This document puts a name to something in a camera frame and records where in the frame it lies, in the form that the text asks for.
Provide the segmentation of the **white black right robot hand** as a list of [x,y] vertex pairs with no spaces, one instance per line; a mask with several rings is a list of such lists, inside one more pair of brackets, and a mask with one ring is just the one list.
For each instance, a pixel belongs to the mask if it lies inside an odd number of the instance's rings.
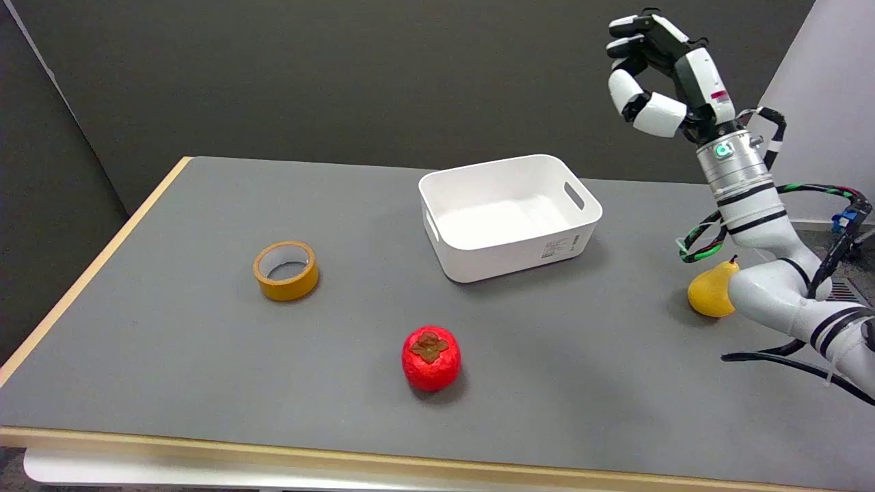
[[[608,31],[608,91],[628,124],[656,137],[682,132],[694,144],[731,130],[735,108],[706,38],[692,40],[656,8],[612,20]],[[637,76],[648,68],[672,81],[674,98],[638,84]]]

